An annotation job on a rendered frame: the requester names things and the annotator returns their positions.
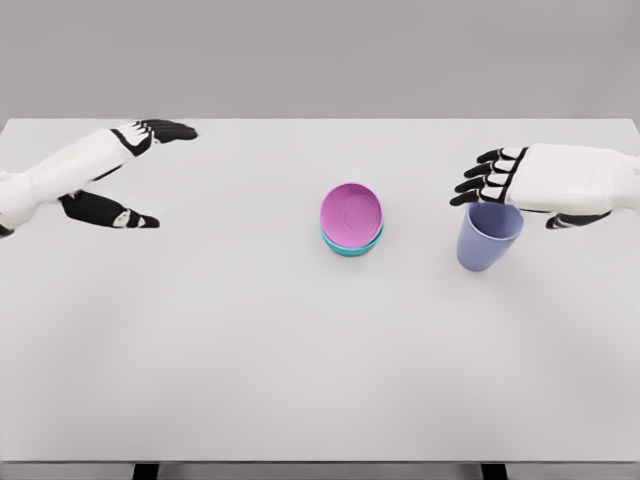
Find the pink bowl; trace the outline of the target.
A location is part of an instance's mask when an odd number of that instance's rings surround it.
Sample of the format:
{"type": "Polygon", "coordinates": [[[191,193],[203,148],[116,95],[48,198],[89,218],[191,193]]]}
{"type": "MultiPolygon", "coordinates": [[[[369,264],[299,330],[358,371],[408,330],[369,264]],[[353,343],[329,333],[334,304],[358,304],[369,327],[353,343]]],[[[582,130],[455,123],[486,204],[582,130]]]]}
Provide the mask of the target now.
{"type": "Polygon", "coordinates": [[[370,244],[381,232],[383,209],[376,194],[360,183],[335,186],[324,197],[319,222],[335,244],[355,249],[370,244]]]}

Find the teal bowl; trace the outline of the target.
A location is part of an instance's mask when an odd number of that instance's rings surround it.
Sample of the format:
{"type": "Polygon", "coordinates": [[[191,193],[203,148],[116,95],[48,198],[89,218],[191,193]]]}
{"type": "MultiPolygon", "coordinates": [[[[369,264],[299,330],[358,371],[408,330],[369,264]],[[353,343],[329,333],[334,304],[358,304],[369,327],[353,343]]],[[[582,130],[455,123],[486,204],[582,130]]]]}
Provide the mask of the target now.
{"type": "Polygon", "coordinates": [[[379,223],[374,225],[373,227],[375,233],[369,233],[369,228],[366,228],[364,231],[352,230],[352,227],[344,221],[331,227],[330,230],[333,233],[336,233],[339,230],[344,230],[344,233],[339,234],[340,238],[344,236],[348,237],[349,239],[352,239],[354,237],[370,237],[369,242],[366,244],[358,245],[356,247],[348,247],[340,243],[336,243],[329,235],[329,233],[325,230],[325,224],[321,220],[318,220],[318,227],[321,238],[328,246],[328,248],[334,253],[348,258],[359,257],[371,251],[379,243],[381,236],[384,234],[385,228],[384,223],[379,223]]]}

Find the lavender blue cup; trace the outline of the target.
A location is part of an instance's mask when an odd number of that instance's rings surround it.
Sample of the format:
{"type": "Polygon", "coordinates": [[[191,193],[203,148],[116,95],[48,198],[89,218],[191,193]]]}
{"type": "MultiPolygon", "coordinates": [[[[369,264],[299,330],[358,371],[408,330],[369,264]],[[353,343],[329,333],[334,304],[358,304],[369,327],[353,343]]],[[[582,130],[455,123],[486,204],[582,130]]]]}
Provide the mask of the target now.
{"type": "Polygon", "coordinates": [[[521,211],[511,205],[470,203],[462,219],[457,259],[471,271],[483,271],[498,261],[520,236],[521,211]]]}

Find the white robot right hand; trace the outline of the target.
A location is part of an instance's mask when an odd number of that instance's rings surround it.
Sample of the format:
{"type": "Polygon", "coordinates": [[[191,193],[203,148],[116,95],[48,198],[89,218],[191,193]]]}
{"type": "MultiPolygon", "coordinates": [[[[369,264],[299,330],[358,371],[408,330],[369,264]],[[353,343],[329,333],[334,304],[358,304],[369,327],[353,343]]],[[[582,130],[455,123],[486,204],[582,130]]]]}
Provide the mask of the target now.
{"type": "Polygon", "coordinates": [[[600,221],[619,205],[619,180],[630,155],[595,147],[537,143],[477,157],[449,204],[511,205],[549,213],[549,230],[600,221]]]}

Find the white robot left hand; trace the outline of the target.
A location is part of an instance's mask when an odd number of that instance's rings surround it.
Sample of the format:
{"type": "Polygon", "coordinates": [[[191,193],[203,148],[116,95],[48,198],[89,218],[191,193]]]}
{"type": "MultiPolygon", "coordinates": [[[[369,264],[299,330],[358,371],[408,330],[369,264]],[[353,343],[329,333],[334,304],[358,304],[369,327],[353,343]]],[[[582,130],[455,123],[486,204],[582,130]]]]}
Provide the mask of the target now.
{"type": "Polygon", "coordinates": [[[163,119],[135,120],[101,129],[31,167],[28,170],[31,192],[40,203],[59,202],[73,220],[112,229],[156,229],[160,226],[157,218],[90,193],[86,188],[156,145],[197,137],[193,127],[163,119]]]}

